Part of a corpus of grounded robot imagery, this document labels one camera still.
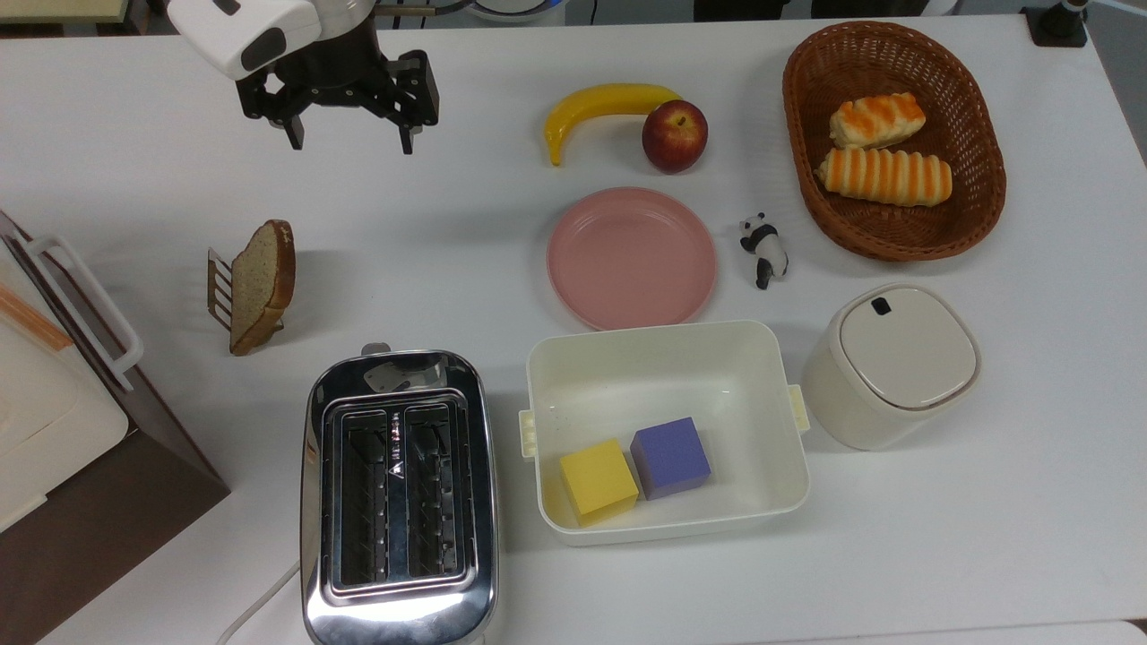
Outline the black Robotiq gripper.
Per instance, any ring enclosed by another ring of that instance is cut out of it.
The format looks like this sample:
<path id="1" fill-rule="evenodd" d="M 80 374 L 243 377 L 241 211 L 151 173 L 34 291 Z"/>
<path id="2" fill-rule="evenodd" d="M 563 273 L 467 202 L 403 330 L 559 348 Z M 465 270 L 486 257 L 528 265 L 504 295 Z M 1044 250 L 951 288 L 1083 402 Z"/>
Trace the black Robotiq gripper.
<path id="1" fill-rule="evenodd" d="M 273 67 L 281 90 L 266 90 L 266 69 L 237 79 L 237 98 L 247 118 L 282 130 L 292 150 L 303 148 L 301 115 L 306 104 L 357 104 L 390 121 L 401 151 L 413 154 L 414 135 L 438 124 L 439 91 L 426 50 L 389 60 L 379 48 L 375 20 L 366 17 L 348 33 L 318 40 L 279 59 Z"/>

